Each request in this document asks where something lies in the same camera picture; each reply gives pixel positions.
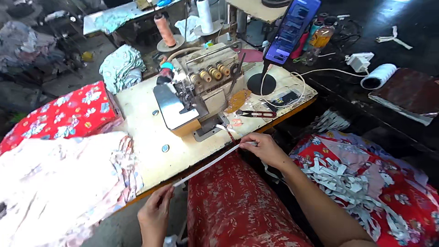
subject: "thread snips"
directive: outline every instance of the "thread snips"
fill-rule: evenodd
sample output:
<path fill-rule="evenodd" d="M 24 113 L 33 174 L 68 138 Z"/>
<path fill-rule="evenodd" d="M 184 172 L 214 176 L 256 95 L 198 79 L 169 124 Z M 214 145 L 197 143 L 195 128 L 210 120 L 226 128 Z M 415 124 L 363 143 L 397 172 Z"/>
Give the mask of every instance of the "thread snips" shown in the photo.
<path fill-rule="evenodd" d="M 266 118 L 275 118 L 277 116 L 275 112 L 257 112 L 257 111 L 243 111 L 243 110 L 237 110 L 236 115 L 246 116 L 246 117 L 266 117 Z"/>

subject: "hand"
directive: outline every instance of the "hand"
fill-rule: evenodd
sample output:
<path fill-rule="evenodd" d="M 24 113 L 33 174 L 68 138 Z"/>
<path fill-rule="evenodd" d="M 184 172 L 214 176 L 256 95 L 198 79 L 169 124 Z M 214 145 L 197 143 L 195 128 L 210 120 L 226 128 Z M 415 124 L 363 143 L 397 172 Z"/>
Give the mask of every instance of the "hand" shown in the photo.
<path fill-rule="evenodd" d="M 254 146 L 250 143 L 246 143 L 252 141 L 256 141 L 258 145 Z M 254 153 L 262 161 L 280 171 L 288 169 L 293 163 L 291 158 L 284 153 L 268 134 L 250 133 L 241 138 L 239 147 Z"/>
<path fill-rule="evenodd" d="M 156 190 L 137 213 L 142 234 L 142 247 L 161 247 L 166 236 L 169 202 L 174 187 L 166 185 Z"/>

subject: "peach thread spool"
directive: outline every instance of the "peach thread spool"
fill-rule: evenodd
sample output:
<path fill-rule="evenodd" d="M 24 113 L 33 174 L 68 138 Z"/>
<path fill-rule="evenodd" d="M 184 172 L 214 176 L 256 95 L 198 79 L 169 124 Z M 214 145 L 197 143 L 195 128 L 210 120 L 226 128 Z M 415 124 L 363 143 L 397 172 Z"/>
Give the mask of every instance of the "peach thread spool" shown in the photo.
<path fill-rule="evenodd" d="M 176 41 L 174 35 L 172 35 L 171 29 L 169 28 L 168 21 L 163 14 L 157 14 L 154 16 L 154 22 L 157 25 L 158 31 L 163 38 L 163 41 L 168 47 L 174 47 Z"/>

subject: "smartphone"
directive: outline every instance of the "smartphone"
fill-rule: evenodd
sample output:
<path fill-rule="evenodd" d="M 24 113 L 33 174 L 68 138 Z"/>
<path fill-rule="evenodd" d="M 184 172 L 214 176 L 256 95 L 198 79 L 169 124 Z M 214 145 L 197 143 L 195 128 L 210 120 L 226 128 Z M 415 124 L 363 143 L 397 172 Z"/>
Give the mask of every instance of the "smartphone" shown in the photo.
<path fill-rule="evenodd" d="M 277 29 L 264 60 L 282 66 L 320 7 L 320 0 L 294 0 L 290 3 Z"/>

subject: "red floral fabric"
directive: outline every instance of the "red floral fabric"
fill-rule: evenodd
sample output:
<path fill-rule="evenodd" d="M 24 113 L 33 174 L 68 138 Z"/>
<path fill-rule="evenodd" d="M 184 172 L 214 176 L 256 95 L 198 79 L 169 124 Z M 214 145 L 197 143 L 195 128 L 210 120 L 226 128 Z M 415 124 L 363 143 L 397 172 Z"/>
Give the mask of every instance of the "red floral fabric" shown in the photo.
<path fill-rule="evenodd" d="M 103 81 L 86 85 L 31 112 L 3 138 L 0 155 L 25 138 L 86 137 L 109 132 L 123 117 Z"/>
<path fill-rule="evenodd" d="M 392 235 L 386 219 L 386 212 L 384 210 L 378 210 L 378 213 L 373 211 L 371 217 L 381 227 L 381 234 L 377 241 L 379 246 L 429 247 L 433 245 L 439 238 L 439 205 L 437 204 L 439 196 L 431 186 L 422 185 L 420 184 L 422 183 L 421 179 L 415 179 L 416 169 L 409 168 L 409 164 L 391 157 L 380 146 L 368 140 L 337 131 L 303 139 L 294 148 L 290 157 L 301 168 L 304 168 L 304 165 L 313 167 L 315 157 L 340 161 L 340 158 L 331 151 L 331 149 L 334 150 L 334 147 L 326 146 L 324 140 L 340 143 L 340 150 L 348 152 L 349 155 L 369 155 L 367 162 L 363 163 L 351 175 L 360 177 L 366 174 L 365 172 L 370 165 L 374 163 L 380 166 L 379 177 L 376 178 L 376 181 L 381 177 L 391 178 L 385 179 L 384 186 L 380 188 L 382 192 L 378 193 L 377 196 L 383 203 L 402 216 L 407 224 L 406 230 L 409 237 Z M 351 144 L 351 148 L 346 148 L 342 144 Z M 375 186 L 373 183 L 374 181 L 369 179 L 370 187 Z"/>
<path fill-rule="evenodd" d="M 311 246 L 274 191 L 236 152 L 189 180 L 188 246 Z"/>

